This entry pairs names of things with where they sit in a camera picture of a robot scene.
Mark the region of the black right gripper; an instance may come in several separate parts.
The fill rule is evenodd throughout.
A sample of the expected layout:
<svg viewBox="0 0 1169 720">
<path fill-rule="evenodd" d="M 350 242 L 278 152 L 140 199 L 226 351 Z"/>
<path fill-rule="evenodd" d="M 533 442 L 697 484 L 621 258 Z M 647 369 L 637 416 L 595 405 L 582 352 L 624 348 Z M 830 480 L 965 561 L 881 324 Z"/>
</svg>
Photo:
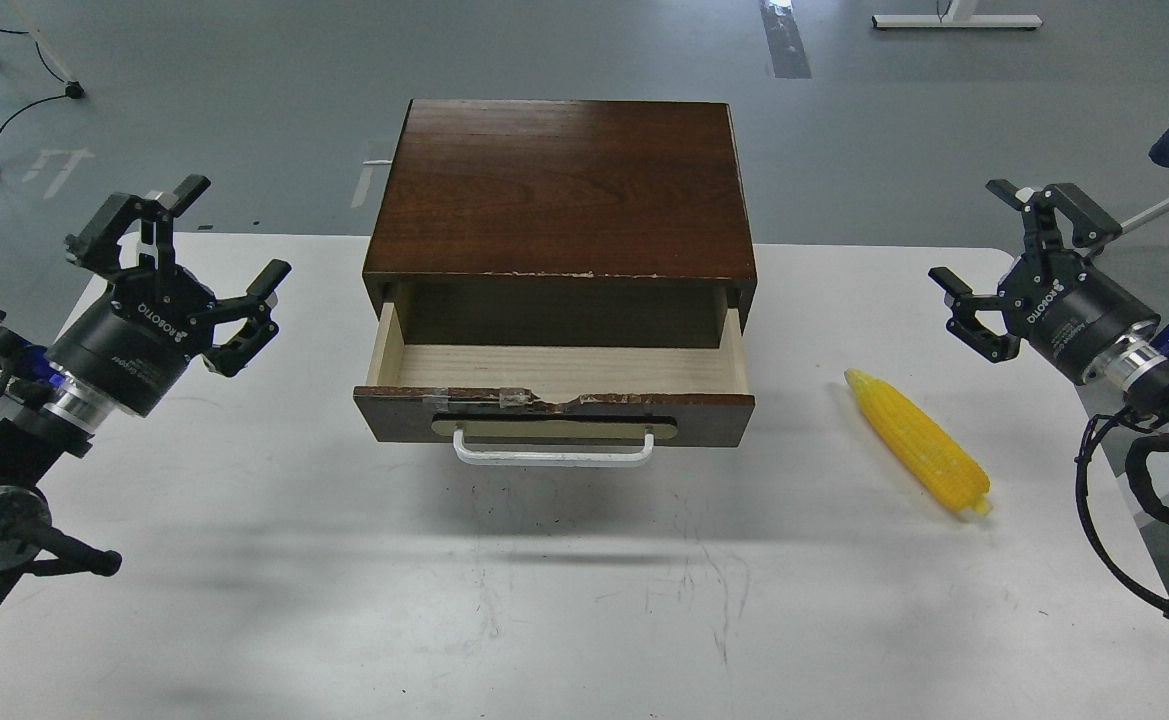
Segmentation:
<svg viewBox="0 0 1169 720">
<path fill-rule="evenodd" d="M 1099 378 L 1093 365 L 1120 337 L 1156 331 L 1160 316 L 1078 252 L 1100 252 L 1123 228 L 1077 184 L 1032 191 L 991 179 L 985 191 L 1019 213 L 1024 252 L 997 295 L 974 293 L 948 266 L 928 270 L 950 307 L 946 328 L 960 341 L 990 364 L 1005 364 L 1018 356 L 1023 338 L 1070 382 L 1084 386 Z M 983 311 L 1008 313 L 1010 332 L 987 328 L 977 318 Z"/>
</svg>

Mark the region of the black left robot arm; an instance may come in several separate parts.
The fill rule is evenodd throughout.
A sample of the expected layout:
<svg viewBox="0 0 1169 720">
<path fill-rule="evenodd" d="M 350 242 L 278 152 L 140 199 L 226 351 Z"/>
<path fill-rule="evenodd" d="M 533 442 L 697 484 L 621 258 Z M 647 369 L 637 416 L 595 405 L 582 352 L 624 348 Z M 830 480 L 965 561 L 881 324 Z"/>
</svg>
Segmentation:
<svg viewBox="0 0 1169 720">
<path fill-rule="evenodd" d="M 122 568 L 116 551 L 54 527 L 37 484 L 60 457 L 84 456 L 115 411 L 148 415 L 195 356 L 231 378 L 277 335 L 270 313 L 286 261 L 269 261 L 231 299 L 177 263 L 174 220 L 209 184 L 187 176 L 170 193 L 113 193 L 68 234 L 69 263 L 105 288 L 51 345 L 12 332 L 0 311 L 0 605 L 27 575 L 110 577 Z"/>
</svg>

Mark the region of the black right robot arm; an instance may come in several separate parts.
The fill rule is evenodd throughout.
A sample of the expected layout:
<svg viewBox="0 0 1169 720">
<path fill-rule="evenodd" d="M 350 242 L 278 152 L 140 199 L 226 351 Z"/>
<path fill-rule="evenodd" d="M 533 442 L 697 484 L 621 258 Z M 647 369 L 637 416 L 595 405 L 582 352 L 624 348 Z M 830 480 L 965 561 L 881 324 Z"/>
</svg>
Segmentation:
<svg viewBox="0 0 1169 720">
<path fill-rule="evenodd" d="M 945 290 L 948 331 L 991 364 L 1005 364 L 1028 341 L 1074 386 L 1108 381 L 1122 409 L 1090 418 L 1075 457 L 1075 506 L 1084 536 L 1120 583 L 1169 618 L 1169 598 L 1130 579 L 1111 560 L 1088 505 L 1088 468 L 1111 428 L 1136 432 L 1125 477 L 1147 515 L 1169 525 L 1169 506 L 1154 489 L 1148 459 L 1169 456 L 1169 323 L 1097 268 L 1097 258 L 1125 233 L 1075 184 L 1042 191 L 991 179 L 987 191 L 1022 220 L 1023 252 L 991 295 L 977 295 L 945 266 L 931 279 Z"/>
</svg>

